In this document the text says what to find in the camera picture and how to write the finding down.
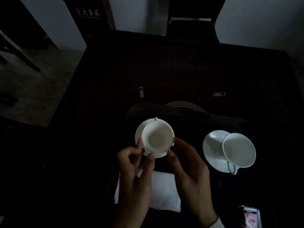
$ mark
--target hand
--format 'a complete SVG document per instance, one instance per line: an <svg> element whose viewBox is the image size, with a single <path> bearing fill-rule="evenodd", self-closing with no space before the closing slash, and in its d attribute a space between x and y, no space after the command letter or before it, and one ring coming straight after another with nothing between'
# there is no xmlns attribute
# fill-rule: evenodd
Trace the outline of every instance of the hand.
<svg viewBox="0 0 304 228"><path fill-rule="evenodd" d="M211 200L209 169L195 148L179 138L174 138L173 151L167 152L167 160L174 172L176 188L203 227L217 221Z"/></svg>
<svg viewBox="0 0 304 228"><path fill-rule="evenodd" d="M152 194L152 171L155 165L153 154L139 166L142 150L142 139L139 138L137 148L128 147L118 152L120 165L119 197L113 227L140 227L150 205ZM140 177L138 172L143 168Z"/></svg>

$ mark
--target dark tray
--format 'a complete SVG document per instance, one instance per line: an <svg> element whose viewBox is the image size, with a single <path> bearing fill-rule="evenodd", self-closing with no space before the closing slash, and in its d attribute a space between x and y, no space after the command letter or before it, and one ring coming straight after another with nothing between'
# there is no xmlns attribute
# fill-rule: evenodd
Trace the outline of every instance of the dark tray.
<svg viewBox="0 0 304 228"><path fill-rule="evenodd" d="M249 122L220 115L197 112L186 108L138 103L133 105L125 114L125 125L129 131L125 137L125 144L135 146L134 135L137 127L146 119L158 117L168 122L176 137L194 146L210 170L212 201L216 213L225 227L239 227L240 217L238 207L245 205L260 210L262 225L275 227L271 191L268 183L267 169L264 168L263 146L259 138L259 131ZM230 133L241 133L247 136L256 148L256 161L249 168L240 168L237 175L219 172L209 165L203 154L203 140L213 130L226 130ZM155 160L155 171L173 173L167 157Z"/></svg>

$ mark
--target person's right hand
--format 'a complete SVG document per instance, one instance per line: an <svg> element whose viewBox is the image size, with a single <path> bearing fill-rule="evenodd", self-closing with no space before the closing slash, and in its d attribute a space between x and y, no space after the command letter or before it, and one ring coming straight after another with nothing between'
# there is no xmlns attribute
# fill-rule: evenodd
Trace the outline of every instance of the person's right hand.
<svg viewBox="0 0 304 228"><path fill-rule="evenodd" d="M198 222L210 227L218 216L212 205L208 166L194 147L179 138L174 138L172 150L167 152L167 160L174 172L178 195Z"/></svg>

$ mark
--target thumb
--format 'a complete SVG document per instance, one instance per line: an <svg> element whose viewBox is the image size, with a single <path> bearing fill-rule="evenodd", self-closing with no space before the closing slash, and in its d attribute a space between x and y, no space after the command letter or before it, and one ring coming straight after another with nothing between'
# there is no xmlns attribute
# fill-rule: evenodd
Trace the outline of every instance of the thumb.
<svg viewBox="0 0 304 228"><path fill-rule="evenodd" d="M184 179L185 177L188 176L186 174L186 172L183 170L183 168L181 167L178 157L170 149L167 152L167 160L168 160L169 166L173 170L175 177L178 177L179 179Z"/></svg>
<svg viewBox="0 0 304 228"><path fill-rule="evenodd" d="M143 172L139 179L142 181L151 181L152 171L154 170L155 166L155 158L152 153L150 153L143 165Z"/></svg>

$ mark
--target white cup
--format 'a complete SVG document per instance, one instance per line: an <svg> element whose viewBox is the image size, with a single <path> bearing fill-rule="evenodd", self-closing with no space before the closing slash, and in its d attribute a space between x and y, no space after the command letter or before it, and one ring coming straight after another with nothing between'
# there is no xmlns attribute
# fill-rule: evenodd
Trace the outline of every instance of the white cup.
<svg viewBox="0 0 304 228"><path fill-rule="evenodd" d="M174 132L168 123L155 117L154 122L145 126L141 138L145 149L153 153L164 153L173 144Z"/></svg>
<svg viewBox="0 0 304 228"><path fill-rule="evenodd" d="M216 155L219 159L227 161L229 172L233 175L237 174L238 168L251 166L256 158L252 142L249 138L239 133L228 134L222 141ZM233 171L230 169L230 164L233 165Z"/></svg>

